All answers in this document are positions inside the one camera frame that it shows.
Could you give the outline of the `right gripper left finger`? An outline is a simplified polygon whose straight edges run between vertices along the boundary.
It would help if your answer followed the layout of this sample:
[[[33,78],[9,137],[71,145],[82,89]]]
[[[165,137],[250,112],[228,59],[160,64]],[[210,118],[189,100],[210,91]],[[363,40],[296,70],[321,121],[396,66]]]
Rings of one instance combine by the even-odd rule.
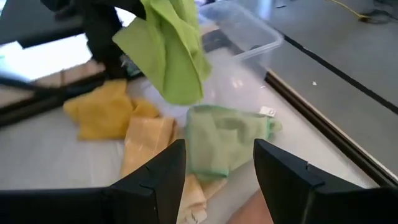
[[[176,224],[185,182],[185,141],[161,153],[109,187],[114,224]]]

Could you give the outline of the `pale green towel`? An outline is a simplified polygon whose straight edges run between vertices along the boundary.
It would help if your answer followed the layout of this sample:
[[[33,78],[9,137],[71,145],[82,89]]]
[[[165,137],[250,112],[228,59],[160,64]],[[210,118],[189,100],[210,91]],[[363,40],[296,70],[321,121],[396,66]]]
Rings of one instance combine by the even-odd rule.
[[[252,159],[255,139],[268,140],[280,121],[260,113],[199,105],[188,110],[188,171],[201,181],[227,178]]]

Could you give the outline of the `black desk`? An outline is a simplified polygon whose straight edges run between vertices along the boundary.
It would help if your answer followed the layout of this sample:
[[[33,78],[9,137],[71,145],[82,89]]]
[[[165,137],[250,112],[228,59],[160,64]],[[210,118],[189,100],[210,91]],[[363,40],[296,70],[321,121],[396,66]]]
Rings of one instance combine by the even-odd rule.
[[[0,45],[17,41],[27,48],[82,33],[80,16],[58,21],[40,0],[6,0],[0,14]]]

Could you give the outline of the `salmon pink towel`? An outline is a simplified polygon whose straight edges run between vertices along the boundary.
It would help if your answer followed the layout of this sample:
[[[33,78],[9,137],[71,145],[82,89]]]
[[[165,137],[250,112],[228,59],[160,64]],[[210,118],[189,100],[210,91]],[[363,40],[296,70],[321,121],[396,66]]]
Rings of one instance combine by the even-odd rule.
[[[231,215],[227,224],[274,224],[260,189]]]

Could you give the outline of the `mustard yellow towel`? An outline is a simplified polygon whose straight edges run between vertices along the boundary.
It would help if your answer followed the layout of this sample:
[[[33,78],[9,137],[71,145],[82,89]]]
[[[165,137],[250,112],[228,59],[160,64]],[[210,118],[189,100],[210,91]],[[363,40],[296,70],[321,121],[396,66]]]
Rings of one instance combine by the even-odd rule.
[[[156,118],[160,111],[148,100],[132,98],[126,80],[111,80],[63,104],[78,125],[81,140],[123,139],[132,117]]]

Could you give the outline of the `yellow checked towel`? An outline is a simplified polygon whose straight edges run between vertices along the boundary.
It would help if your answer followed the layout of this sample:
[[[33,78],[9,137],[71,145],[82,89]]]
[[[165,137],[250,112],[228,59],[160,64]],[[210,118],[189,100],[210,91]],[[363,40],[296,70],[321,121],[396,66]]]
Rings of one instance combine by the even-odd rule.
[[[132,117],[124,141],[123,178],[162,152],[179,137],[173,118]],[[207,201],[221,190],[226,179],[198,180],[193,174],[185,178],[177,224],[200,224],[207,218]]]

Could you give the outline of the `clear plastic bin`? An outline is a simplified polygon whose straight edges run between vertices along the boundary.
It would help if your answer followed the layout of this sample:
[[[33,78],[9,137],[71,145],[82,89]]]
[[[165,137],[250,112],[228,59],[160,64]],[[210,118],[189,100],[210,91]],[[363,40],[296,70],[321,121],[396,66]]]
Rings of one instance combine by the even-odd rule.
[[[251,113],[259,113],[262,106],[270,107],[263,80],[272,52],[281,45],[282,36],[231,1],[200,6],[198,20],[203,48],[211,64],[211,73],[203,82],[203,98],[187,106],[171,104],[148,81],[142,85],[144,97],[180,124],[187,122],[188,110],[199,105]]]

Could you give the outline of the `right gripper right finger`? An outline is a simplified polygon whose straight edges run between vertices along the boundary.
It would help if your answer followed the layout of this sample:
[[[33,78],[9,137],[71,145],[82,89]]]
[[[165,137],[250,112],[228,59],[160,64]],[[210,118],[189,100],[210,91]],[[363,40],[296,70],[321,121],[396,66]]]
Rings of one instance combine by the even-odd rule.
[[[263,139],[254,140],[253,158],[274,224],[344,224],[334,194],[362,189]]]

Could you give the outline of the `lime green towel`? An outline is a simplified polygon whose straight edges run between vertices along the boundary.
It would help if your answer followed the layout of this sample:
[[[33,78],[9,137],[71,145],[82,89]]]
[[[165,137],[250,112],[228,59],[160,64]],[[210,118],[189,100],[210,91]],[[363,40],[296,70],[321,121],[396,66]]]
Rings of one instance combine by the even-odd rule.
[[[201,40],[194,0],[140,0],[146,17],[136,17],[113,36],[165,101],[190,105],[204,96],[211,73]]]

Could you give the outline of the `small white label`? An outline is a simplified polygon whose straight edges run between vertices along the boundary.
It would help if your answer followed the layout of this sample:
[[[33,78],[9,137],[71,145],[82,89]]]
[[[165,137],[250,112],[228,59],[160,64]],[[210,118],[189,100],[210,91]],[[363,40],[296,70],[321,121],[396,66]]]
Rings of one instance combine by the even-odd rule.
[[[275,114],[276,114],[276,110],[274,108],[270,108],[270,107],[267,107],[267,106],[262,106],[260,111],[259,111],[259,113],[273,118],[275,116]]]

